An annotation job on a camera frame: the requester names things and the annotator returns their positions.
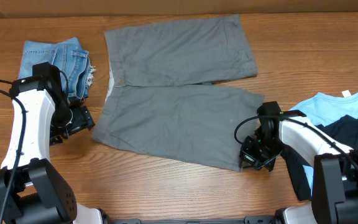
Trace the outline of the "grey cargo shorts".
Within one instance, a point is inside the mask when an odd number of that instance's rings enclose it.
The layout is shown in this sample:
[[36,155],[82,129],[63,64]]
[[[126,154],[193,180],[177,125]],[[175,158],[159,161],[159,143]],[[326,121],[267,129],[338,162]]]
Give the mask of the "grey cargo shorts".
[[263,96],[223,86],[258,68],[238,15],[107,30],[110,84],[92,138],[138,154],[240,171],[234,135]]

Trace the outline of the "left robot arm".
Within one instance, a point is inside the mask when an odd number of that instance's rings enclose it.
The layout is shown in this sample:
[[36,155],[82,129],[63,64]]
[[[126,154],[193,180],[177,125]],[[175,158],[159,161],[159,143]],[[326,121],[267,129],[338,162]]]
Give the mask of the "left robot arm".
[[14,121],[0,169],[0,223],[110,223],[88,208],[50,162],[50,145],[93,126],[86,108],[68,107],[60,78],[46,75],[10,83]]

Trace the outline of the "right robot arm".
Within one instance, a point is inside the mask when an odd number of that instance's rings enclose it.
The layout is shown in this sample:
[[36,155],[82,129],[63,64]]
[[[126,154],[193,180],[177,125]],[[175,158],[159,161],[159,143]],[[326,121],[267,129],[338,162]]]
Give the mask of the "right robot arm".
[[272,170],[286,147],[313,168],[311,202],[278,209],[274,215],[249,217],[246,223],[358,223],[358,151],[316,128],[299,110],[282,111],[276,101],[263,103],[260,126],[238,143],[239,167]]

